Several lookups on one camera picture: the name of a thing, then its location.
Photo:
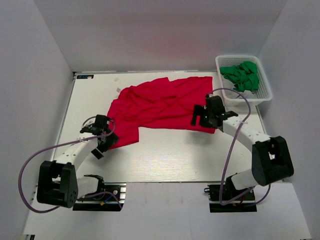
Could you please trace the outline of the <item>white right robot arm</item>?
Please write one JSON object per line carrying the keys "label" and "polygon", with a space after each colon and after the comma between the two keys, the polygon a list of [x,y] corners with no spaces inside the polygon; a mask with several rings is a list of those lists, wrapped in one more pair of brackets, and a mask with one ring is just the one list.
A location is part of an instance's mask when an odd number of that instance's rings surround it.
{"label": "white right robot arm", "polygon": [[267,186],[294,174],[287,141],[247,125],[237,113],[226,111],[219,96],[206,95],[204,106],[194,106],[191,125],[220,130],[251,152],[250,169],[225,178],[226,195],[233,200],[246,189]]}

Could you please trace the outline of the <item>red t shirt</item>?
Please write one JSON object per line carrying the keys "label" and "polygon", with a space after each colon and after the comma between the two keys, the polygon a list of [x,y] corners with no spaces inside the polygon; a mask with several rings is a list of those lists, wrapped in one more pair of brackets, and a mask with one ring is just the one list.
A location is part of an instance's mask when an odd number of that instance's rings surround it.
{"label": "red t shirt", "polygon": [[205,95],[212,90],[211,76],[191,76],[173,81],[163,77],[122,89],[107,113],[115,122],[114,133],[119,138],[112,148],[139,142],[140,127],[214,134],[213,128],[191,125],[194,106],[203,106]]}

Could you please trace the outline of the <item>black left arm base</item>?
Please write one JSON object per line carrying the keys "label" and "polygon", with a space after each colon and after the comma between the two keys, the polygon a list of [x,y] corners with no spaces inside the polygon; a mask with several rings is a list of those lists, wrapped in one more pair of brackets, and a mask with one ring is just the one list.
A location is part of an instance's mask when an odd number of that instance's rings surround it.
{"label": "black left arm base", "polygon": [[120,212],[126,199],[126,183],[105,183],[102,195],[80,198],[72,210],[80,212]]}

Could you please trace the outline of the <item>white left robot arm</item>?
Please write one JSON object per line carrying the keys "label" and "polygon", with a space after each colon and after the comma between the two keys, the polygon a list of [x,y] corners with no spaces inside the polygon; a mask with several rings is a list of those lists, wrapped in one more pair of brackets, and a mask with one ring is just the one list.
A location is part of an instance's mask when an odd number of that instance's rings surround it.
{"label": "white left robot arm", "polygon": [[79,198],[103,198],[106,193],[103,177],[95,174],[78,177],[77,170],[87,157],[92,155],[99,160],[118,142],[115,129],[114,120],[105,115],[96,115],[93,123],[83,124],[78,139],[69,143],[67,150],[40,165],[37,201],[71,208]]}

